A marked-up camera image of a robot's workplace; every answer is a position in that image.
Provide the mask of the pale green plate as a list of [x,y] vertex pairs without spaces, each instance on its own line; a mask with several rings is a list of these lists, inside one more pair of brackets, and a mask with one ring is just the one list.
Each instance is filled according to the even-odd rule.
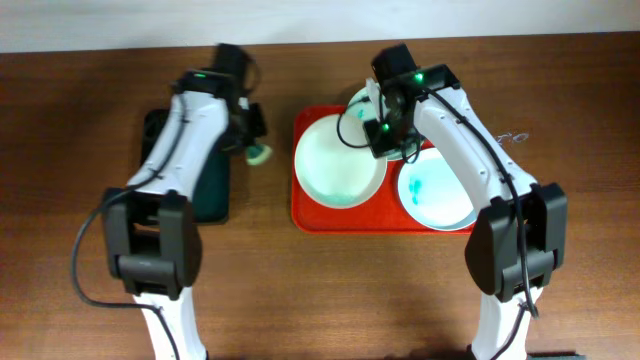
[[[366,87],[361,88],[350,99],[346,115],[358,118],[363,123],[376,118],[376,110],[374,104],[369,99]],[[410,143],[407,148],[408,156],[413,156],[417,151],[415,143]],[[397,149],[386,155],[389,162],[402,160],[401,150]]]

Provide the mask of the white plate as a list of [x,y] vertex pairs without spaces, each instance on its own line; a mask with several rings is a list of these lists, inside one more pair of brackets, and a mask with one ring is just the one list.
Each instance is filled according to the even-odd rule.
[[313,122],[296,145],[294,170],[304,193],[332,209],[349,209],[367,202],[379,190],[387,160],[373,157],[363,146],[363,122],[333,114]]

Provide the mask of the pale blue plate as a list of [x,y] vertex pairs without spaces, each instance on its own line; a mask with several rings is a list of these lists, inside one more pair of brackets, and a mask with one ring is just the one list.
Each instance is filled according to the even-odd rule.
[[420,225],[436,231],[463,230],[477,215],[464,187],[435,148],[424,149],[397,178],[399,201]]

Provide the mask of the green yellow sponge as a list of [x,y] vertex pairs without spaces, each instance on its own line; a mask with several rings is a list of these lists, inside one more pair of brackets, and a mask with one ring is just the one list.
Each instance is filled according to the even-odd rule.
[[259,166],[264,164],[272,155],[273,150],[270,146],[257,143],[248,146],[245,149],[246,163],[250,166]]

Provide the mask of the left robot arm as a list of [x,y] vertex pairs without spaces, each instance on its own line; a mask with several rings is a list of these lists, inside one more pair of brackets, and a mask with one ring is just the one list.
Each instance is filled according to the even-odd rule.
[[173,85],[168,116],[150,153],[124,188],[104,194],[102,221],[111,275],[142,310],[158,359],[206,359],[193,301],[203,245],[193,197],[215,153],[256,150],[266,135],[246,84],[254,59],[221,43],[211,65]]

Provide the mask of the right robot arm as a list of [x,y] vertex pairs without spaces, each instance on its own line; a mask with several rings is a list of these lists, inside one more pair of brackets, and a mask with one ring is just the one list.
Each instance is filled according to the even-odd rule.
[[364,123],[374,157],[429,141],[470,198],[477,220],[465,247],[480,289],[480,318],[468,359],[526,359],[536,301],[564,262],[568,199],[541,185],[482,124],[461,82],[445,64],[420,68],[397,44],[372,60],[374,119]]

